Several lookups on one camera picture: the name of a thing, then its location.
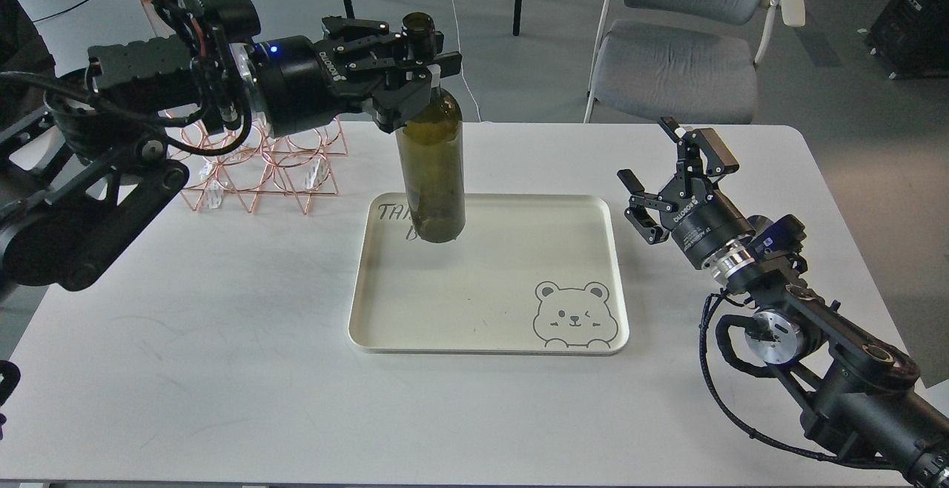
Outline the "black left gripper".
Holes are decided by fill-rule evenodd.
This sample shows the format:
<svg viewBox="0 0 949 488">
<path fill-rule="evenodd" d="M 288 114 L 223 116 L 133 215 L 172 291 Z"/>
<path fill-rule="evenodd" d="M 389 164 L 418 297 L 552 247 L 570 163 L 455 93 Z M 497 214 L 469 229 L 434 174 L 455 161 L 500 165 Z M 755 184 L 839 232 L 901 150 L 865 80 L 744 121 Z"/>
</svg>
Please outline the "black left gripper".
<svg viewBox="0 0 949 488">
<path fill-rule="evenodd" d="M 305 36 L 252 45 L 252 79 L 272 136 L 288 136 L 328 125 L 339 115 L 367 111 L 376 126 L 392 133 L 430 103 L 434 70 L 443 78 L 460 73 L 460 52 L 438 54 L 434 28 L 393 31 L 373 19 L 322 18 L 321 49 Z M 356 85 L 357 99 L 337 86 L 341 73 Z"/>
</svg>

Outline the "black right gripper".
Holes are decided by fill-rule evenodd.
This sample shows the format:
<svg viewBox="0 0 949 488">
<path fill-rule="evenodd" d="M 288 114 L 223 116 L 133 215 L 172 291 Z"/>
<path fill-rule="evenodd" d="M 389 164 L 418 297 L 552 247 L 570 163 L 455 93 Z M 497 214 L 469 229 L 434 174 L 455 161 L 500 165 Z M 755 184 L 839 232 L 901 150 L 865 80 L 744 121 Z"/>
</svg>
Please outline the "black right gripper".
<svg viewBox="0 0 949 488">
<path fill-rule="evenodd" d="M 667 241 L 670 231 L 675 244 L 699 271 L 710 255 L 753 231 L 718 187 L 718 181 L 735 173 L 739 163 L 712 128 L 686 129 L 672 117 L 661 117 L 660 126 L 677 148 L 675 173 L 657 195 L 647 193 L 630 169 L 617 171 L 630 194 L 624 216 L 650 245 Z M 676 203 L 681 203 L 679 211 Z M 669 212 L 665 214 L 667 227 L 657 224 L 647 210 Z"/>
</svg>

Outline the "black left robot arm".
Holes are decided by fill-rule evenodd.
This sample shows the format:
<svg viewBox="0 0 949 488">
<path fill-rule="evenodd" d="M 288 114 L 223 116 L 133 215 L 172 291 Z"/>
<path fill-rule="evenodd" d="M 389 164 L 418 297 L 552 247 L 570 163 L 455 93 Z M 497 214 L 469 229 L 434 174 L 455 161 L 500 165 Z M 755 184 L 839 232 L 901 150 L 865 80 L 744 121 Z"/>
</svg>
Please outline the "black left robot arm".
<svg viewBox="0 0 949 488">
<path fill-rule="evenodd" d="M 251 0 L 150 0 L 167 38 L 92 47 L 64 78 L 5 71 L 43 104 L 2 132 L 2 296 L 20 286 L 88 288 L 185 188 L 169 150 L 227 156 L 252 119 L 281 137 L 367 113 L 386 133 L 430 103 L 462 56 L 433 19 L 400 29 L 323 18 L 323 37 L 255 42 Z"/>
</svg>

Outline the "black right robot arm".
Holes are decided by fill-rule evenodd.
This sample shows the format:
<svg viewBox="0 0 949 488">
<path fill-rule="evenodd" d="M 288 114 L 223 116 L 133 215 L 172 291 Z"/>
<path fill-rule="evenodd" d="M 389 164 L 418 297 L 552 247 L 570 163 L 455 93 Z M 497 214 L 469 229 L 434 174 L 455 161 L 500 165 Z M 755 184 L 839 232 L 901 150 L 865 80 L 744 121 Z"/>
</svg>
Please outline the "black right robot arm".
<svg viewBox="0 0 949 488">
<path fill-rule="evenodd" d="M 753 440 L 814 461 L 899 472 L 915 487 L 947 485 L 947 417 L 916 394 L 919 367 L 897 346 L 840 315 L 804 281 L 804 225 L 745 217 L 718 186 L 738 160 L 712 128 L 685 128 L 661 117 L 677 149 L 675 173 L 660 193 L 645 191 L 631 170 L 618 177 L 629 193 L 624 214 L 649 244 L 672 239 L 691 266 L 721 285 L 699 321 L 699 366 L 718 407 Z M 715 330 L 733 369 L 777 380 L 800 407 L 813 452 L 781 443 L 725 406 L 707 360 Z"/>
</svg>

